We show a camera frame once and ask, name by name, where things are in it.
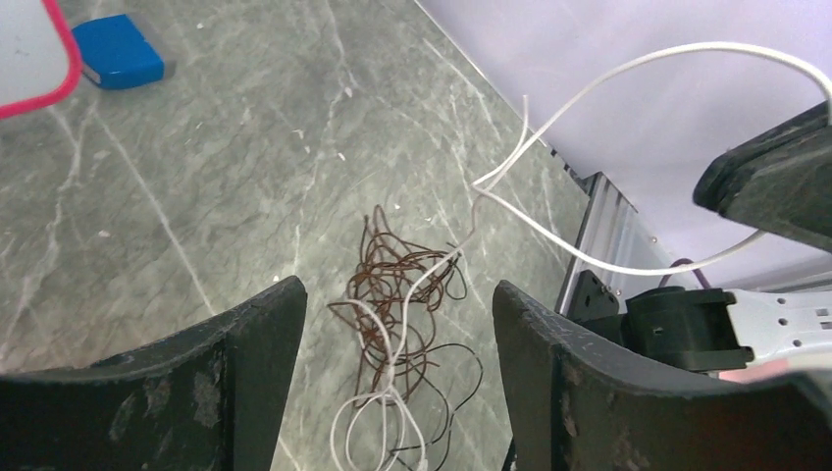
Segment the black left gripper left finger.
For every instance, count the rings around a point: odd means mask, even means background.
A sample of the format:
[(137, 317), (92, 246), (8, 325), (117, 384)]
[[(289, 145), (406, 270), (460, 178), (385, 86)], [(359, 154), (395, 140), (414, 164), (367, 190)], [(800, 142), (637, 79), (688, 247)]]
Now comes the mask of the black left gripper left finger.
[(267, 470), (306, 318), (288, 277), (83, 368), (1, 378), (5, 470)]

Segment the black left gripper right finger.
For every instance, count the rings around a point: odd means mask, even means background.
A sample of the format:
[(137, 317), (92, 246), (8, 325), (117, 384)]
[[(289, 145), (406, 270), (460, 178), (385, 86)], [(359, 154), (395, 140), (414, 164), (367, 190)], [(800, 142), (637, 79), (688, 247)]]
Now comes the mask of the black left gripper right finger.
[(499, 369), (520, 470), (827, 470), (831, 374), (732, 383), (636, 354), (494, 289)]

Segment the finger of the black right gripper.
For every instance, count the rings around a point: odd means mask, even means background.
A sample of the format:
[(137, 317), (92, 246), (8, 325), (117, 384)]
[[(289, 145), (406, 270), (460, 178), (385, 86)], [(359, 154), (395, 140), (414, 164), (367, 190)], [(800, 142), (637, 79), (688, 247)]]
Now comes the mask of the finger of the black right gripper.
[(717, 157), (697, 182), (694, 203), (830, 252), (830, 109), (819, 103)]

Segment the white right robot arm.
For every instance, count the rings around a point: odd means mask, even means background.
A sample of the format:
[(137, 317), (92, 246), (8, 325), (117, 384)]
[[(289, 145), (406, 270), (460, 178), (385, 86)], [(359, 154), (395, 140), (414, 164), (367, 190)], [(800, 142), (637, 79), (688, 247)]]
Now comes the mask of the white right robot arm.
[[(829, 251), (831, 105), (822, 102), (711, 162), (694, 203), (722, 218)], [(739, 370), (831, 348), (831, 293), (754, 293), (668, 278), (617, 294), (611, 277), (569, 264), (556, 311), (644, 357), (691, 372)]]

